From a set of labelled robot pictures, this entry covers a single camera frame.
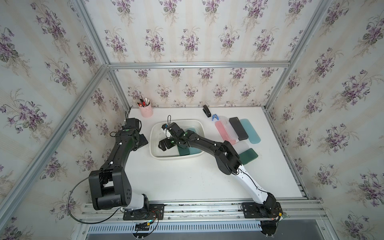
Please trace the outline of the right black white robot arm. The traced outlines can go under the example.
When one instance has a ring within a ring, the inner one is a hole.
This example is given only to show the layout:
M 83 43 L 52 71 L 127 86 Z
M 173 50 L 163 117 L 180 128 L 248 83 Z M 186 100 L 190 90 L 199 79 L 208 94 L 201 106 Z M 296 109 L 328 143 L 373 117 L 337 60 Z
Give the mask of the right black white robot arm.
M 241 162 L 239 154 L 228 141 L 215 142 L 204 138 L 190 130 L 183 130 L 175 122 L 163 124 L 162 130 L 166 138 L 159 141 L 158 147 L 162 151 L 174 146 L 186 149 L 189 147 L 199 149 L 213 156 L 219 170 L 225 175 L 233 175 L 240 185 L 252 197 L 257 212 L 263 218 L 277 218 L 283 215 L 280 203 L 275 196 L 264 190 L 247 172 Z

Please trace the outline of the pink pencil case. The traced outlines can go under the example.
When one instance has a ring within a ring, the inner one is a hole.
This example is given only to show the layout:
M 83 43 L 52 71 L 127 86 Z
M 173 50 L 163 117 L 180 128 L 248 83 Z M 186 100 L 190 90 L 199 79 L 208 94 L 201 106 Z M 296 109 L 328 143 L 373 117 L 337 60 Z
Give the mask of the pink pencil case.
M 222 139 L 224 141 L 228 141 L 230 142 L 232 145 L 234 145 L 236 143 L 236 140 L 231 138 L 230 135 L 227 133 L 224 125 L 222 124 L 222 122 L 220 121 L 216 121 L 215 122 L 215 127 L 217 128 L 220 136 L 222 137 Z

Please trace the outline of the white plastic storage box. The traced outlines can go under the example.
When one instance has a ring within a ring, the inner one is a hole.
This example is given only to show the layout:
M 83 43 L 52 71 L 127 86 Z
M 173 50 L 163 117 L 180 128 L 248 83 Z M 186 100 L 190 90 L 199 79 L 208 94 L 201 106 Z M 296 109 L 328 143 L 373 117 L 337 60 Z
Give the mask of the white plastic storage box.
M 187 137 L 192 132 L 204 137 L 203 124 L 198 120 L 176 120 L 175 124 L 181 131 L 176 136 L 171 136 L 167 131 L 166 122 L 157 123 L 152 127 L 150 134 L 150 154 L 157 160 L 182 160 L 199 157 L 203 151 L 191 147 Z

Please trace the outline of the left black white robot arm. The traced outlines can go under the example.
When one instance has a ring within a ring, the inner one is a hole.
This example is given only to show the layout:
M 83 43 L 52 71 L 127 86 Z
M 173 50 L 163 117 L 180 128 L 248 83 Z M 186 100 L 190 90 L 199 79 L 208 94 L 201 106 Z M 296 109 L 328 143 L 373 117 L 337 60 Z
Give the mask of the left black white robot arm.
M 99 170 L 90 173 L 88 180 L 95 210 L 117 207 L 142 210 L 149 207 L 146 195 L 133 192 L 125 172 L 130 153 L 148 144 L 146 137 L 140 133 L 141 126 L 139 119 L 126 119 L 114 136 L 115 145 L 108 159 Z

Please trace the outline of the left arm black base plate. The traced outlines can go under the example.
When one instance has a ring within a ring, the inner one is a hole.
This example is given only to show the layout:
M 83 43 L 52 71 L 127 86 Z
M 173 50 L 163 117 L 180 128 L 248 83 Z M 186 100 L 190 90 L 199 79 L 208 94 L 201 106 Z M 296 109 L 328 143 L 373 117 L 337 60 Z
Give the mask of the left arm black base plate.
M 164 204 L 149 204 L 148 209 L 143 208 L 140 210 L 124 210 L 123 220 L 162 220 L 164 218 L 164 210 Z

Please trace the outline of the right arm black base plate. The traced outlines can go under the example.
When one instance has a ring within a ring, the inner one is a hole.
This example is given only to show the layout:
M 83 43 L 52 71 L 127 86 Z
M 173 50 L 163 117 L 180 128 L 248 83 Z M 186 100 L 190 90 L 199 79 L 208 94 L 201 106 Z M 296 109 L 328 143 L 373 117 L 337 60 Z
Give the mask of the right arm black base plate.
M 276 219 L 283 215 L 279 202 L 276 202 L 271 208 L 254 202 L 246 202 L 241 204 L 241 210 L 246 219 Z

